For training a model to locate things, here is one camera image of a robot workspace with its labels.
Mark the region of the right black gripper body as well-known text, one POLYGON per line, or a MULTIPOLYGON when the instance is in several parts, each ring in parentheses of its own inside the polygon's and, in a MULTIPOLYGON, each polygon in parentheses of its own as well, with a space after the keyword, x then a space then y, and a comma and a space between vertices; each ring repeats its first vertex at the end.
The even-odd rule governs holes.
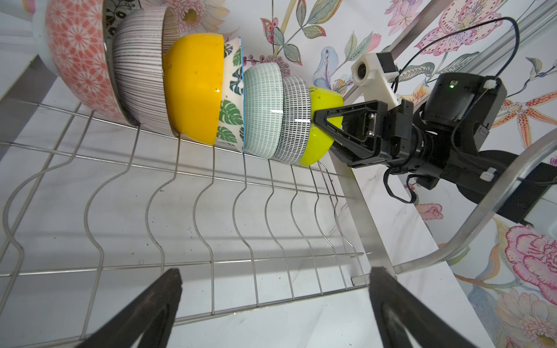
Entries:
POLYGON ((335 140, 331 150, 351 168, 382 164, 393 171, 433 171, 438 164, 434 136, 414 123, 412 111, 409 101, 391 110, 387 107, 374 150, 346 149, 335 140))

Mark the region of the dark blue flower bowl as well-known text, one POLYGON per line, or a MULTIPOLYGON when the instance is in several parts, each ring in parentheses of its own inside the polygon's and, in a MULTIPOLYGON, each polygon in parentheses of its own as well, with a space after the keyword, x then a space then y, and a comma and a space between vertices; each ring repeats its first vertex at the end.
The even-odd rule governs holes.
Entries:
POLYGON ((309 87, 300 76, 286 77, 283 84, 281 135, 272 159, 291 165, 302 158, 309 140, 311 101, 309 87))

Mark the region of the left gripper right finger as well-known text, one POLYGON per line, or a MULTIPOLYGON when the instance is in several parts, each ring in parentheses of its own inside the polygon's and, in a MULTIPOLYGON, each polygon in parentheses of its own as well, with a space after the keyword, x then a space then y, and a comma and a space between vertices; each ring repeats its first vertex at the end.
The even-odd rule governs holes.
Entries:
POLYGON ((368 293, 384 347, 473 347, 474 345, 436 316, 400 285, 385 268, 369 274, 368 293))

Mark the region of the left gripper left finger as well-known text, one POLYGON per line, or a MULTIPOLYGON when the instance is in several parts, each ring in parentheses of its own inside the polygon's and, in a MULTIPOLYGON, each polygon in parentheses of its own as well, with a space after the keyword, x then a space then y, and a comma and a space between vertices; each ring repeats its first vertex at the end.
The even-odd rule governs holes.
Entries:
POLYGON ((182 294, 179 269, 164 272, 80 347, 166 347, 182 294))

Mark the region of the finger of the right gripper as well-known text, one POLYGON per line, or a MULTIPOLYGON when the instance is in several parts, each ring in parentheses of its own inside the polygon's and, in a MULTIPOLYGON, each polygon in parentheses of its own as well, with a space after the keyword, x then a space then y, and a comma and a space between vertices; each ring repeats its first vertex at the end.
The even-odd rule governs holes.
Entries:
POLYGON ((387 115, 387 104, 365 101, 344 107, 318 110, 314 123, 346 149, 374 150, 380 120, 387 115))

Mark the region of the pale celadon bowl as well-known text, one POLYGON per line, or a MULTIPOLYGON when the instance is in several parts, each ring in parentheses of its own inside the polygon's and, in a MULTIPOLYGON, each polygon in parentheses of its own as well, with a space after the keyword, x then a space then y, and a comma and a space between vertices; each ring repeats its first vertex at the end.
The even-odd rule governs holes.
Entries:
POLYGON ((281 136, 284 85, 278 64, 267 62, 245 72, 245 152, 271 159, 281 136))

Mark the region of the yellow bowl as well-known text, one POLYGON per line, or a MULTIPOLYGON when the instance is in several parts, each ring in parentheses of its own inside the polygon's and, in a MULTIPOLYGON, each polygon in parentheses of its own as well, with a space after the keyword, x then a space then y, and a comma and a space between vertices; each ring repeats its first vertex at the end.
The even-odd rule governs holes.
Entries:
POLYGON ((172 128, 210 146, 217 136, 223 52, 223 36, 195 33, 180 38, 163 58, 165 101, 172 128))

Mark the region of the green leaf pattern bowl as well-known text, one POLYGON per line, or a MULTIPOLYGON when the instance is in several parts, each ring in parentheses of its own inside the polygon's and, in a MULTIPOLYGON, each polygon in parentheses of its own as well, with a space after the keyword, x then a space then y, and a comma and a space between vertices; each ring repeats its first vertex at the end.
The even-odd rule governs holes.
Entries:
POLYGON ((244 148, 244 83, 242 39, 236 37, 224 45, 222 99, 218 119, 218 144, 243 152, 244 148))

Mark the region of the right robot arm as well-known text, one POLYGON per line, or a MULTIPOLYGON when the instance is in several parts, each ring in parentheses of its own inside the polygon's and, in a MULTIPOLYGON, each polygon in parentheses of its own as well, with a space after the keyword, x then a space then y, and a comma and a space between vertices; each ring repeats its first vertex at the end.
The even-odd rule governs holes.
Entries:
POLYGON ((387 175, 405 175, 426 189, 445 180, 480 203, 516 159, 482 150, 505 97, 499 78, 444 73, 420 107, 372 100, 319 110, 314 121, 350 168, 385 165, 387 175))

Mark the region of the pink striped bowl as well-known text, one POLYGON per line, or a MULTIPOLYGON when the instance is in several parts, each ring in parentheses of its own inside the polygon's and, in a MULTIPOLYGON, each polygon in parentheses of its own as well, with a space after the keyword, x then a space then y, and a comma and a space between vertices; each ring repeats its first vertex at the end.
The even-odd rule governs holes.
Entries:
POLYGON ((148 7, 129 14, 113 38, 113 66, 120 101, 143 129, 177 136, 168 117, 163 58, 181 38, 170 7, 148 7))

